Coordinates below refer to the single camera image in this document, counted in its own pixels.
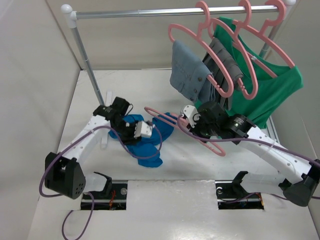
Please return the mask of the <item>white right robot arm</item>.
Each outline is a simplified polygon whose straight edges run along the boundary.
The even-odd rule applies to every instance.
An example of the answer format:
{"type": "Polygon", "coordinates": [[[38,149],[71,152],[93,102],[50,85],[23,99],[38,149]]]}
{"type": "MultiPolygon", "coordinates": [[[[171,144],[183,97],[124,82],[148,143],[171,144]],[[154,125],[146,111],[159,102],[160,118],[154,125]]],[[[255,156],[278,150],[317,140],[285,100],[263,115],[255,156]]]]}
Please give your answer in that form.
{"type": "Polygon", "coordinates": [[[232,180],[231,191],[237,197],[261,192],[282,195],[291,203],[306,207],[320,183],[320,161],[306,159],[267,136],[250,119],[241,114],[229,116],[216,102],[200,107],[187,105],[182,114],[189,121],[188,130],[196,139],[207,143],[232,142],[276,169],[272,175],[240,171],[232,180]]]}

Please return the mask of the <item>pink hanger with jeans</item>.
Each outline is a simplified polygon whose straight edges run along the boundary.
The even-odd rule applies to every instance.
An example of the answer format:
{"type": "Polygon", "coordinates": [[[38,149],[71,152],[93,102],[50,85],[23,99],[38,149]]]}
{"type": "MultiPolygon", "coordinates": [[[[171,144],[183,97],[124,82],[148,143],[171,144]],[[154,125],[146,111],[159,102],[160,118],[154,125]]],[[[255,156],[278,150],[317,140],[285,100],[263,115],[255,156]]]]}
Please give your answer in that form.
{"type": "Polygon", "coordinates": [[[174,33],[180,31],[180,32],[184,33],[186,36],[189,36],[190,39],[192,39],[195,43],[197,43],[199,45],[199,47],[192,47],[190,44],[187,45],[189,48],[191,48],[192,52],[195,51],[194,54],[197,57],[200,57],[200,53],[209,54],[209,56],[216,62],[219,70],[221,70],[222,75],[224,76],[224,78],[227,82],[228,89],[223,90],[222,84],[217,82],[217,80],[214,78],[212,73],[209,73],[209,75],[207,75],[206,78],[209,80],[209,82],[213,85],[213,87],[217,90],[217,92],[222,97],[228,98],[228,97],[232,96],[232,94],[234,92],[233,79],[231,78],[231,76],[230,76],[227,68],[223,64],[223,62],[219,59],[218,55],[210,48],[209,44],[202,37],[203,31],[209,30],[209,28],[211,27],[211,24],[212,24],[211,23],[212,18],[211,18],[209,7],[208,7],[207,3],[203,0],[198,1],[195,4],[195,7],[200,9],[202,11],[202,13],[204,14],[204,20],[200,21],[198,23],[196,32],[192,31],[191,29],[189,29],[185,25],[178,24],[178,23],[171,23],[171,24],[169,24],[168,29],[167,29],[168,38],[172,43],[176,42],[177,39],[175,38],[174,33]]]}

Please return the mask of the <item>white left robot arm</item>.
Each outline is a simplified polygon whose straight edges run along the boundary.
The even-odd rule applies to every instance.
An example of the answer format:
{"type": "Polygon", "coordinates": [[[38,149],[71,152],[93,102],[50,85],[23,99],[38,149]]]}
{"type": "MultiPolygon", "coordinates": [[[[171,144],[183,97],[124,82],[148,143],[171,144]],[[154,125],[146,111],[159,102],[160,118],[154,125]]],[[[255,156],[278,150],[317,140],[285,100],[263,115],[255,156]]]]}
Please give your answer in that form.
{"type": "Polygon", "coordinates": [[[109,106],[99,105],[69,145],[46,156],[45,171],[39,184],[41,196],[50,197],[44,189],[53,191],[52,197],[65,196],[73,200],[82,194],[95,193],[103,199],[111,194],[111,178],[97,171],[85,173],[83,166],[95,146],[109,132],[125,149],[140,142],[143,136],[150,135],[149,130],[143,131],[149,128],[143,120],[125,120],[129,106],[130,103],[121,97],[116,97],[109,106]]]}

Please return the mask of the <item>pink hanger with green shirt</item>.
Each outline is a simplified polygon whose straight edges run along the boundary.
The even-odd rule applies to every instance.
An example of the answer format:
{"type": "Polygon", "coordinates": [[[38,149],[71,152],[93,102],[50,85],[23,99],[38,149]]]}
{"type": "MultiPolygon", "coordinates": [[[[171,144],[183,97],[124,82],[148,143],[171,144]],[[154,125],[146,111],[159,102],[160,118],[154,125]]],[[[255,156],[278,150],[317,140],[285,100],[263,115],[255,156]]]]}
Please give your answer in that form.
{"type": "Polygon", "coordinates": [[[291,69],[295,67],[295,63],[291,58],[280,48],[275,42],[274,38],[276,33],[280,29],[283,21],[287,18],[292,7],[296,4],[295,0],[267,0],[264,3],[263,9],[258,10],[257,7],[252,7],[251,3],[248,0],[241,0],[239,5],[244,8],[246,16],[245,20],[234,20],[232,23],[236,26],[234,35],[237,38],[241,30],[245,30],[258,39],[264,42],[264,45],[259,53],[260,58],[264,58],[268,49],[276,52],[280,58],[286,63],[291,69]],[[262,27],[258,30],[250,25],[252,14],[265,12],[268,9],[273,9],[277,12],[277,17],[275,19],[265,19],[262,24],[262,27]]]}

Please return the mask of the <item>blue denim jeans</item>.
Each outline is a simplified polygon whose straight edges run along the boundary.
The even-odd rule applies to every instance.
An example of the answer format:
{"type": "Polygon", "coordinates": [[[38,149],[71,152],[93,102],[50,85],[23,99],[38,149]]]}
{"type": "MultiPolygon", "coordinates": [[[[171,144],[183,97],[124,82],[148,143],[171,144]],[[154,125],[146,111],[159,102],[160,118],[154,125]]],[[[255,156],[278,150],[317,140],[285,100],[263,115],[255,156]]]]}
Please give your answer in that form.
{"type": "Polygon", "coordinates": [[[196,103],[213,101],[215,88],[207,77],[212,73],[182,41],[172,45],[170,85],[185,98],[196,103]]]}

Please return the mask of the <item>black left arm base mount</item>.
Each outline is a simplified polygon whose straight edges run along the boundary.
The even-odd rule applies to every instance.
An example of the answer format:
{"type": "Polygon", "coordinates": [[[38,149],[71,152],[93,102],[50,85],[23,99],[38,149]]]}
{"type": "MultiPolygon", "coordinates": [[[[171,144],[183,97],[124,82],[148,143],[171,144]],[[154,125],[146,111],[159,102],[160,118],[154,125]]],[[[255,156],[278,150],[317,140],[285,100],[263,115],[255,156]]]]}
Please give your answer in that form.
{"type": "Polygon", "coordinates": [[[81,210],[123,211],[127,208],[128,181],[113,180],[110,176],[94,172],[86,176],[81,210]]]}

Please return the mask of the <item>pink plastic hanger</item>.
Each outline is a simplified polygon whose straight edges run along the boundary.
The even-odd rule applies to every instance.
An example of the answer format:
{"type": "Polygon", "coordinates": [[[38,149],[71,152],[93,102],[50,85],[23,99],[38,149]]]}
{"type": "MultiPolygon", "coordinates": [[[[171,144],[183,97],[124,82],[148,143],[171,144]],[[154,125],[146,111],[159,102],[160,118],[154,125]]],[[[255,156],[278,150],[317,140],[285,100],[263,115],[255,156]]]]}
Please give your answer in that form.
{"type": "MultiPolygon", "coordinates": [[[[161,120],[162,122],[176,128],[179,129],[181,131],[181,129],[179,128],[178,124],[177,124],[177,117],[178,115],[176,113],[169,113],[169,115],[166,115],[165,113],[159,112],[158,110],[155,110],[153,108],[144,107],[144,110],[150,114],[151,116],[157,118],[158,120],[161,120]]],[[[213,152],[214,154],[220,156],[220,157],[224,157],[226,155],[225,150],[220,147],[218,144],[210,142],[210,143],[205,143],[199,139],[195,139],[198,143],[200,143],[201,145],[203,145],[204,147],[206,147],[207,149],[209,149],[211,152],[213,152]]]]}

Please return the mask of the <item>green t shirt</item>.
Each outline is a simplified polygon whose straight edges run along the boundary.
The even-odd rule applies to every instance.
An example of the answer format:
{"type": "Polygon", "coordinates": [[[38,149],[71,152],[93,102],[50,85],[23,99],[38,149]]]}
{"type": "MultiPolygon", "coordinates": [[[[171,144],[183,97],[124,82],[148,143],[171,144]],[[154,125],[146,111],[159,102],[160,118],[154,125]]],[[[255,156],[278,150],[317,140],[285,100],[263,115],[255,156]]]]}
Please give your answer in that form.
{"type": "MultiPolygon", "coordinates": [[[[227,68],[233,81],[241,78],[245,88],[252,91],[253,84],[249,69],[241,52],[233,45],[232,37],[221,26],[216,26],[211,49],[227,68]]],[[[248,46],[244,47],[253,57],[252,66],[258,83],[254,99],[245,99],[240,90],[235,89],[231,98],[225,99],[216,92],[218,102],[229,116],[241,114],[253,121],[261,129],[267,127],[271,114],[293,93],[304,86],[303,77],[297,66],[275,65],[259,57],[248,46]]]]}

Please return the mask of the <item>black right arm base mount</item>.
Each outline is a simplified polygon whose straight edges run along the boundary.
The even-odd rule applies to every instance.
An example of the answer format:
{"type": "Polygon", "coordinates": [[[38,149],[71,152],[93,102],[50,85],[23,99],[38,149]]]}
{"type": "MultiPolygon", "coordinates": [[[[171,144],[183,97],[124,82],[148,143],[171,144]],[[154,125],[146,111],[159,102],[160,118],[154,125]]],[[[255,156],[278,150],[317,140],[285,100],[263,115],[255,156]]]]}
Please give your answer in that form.
{"type": "Polygon", "coordinates": [[[264,210],[261,193],[249,193],[241,186],[247,174],[247,171],[240,171],[233,180],[215,182],[219,210],[264,210]]]}

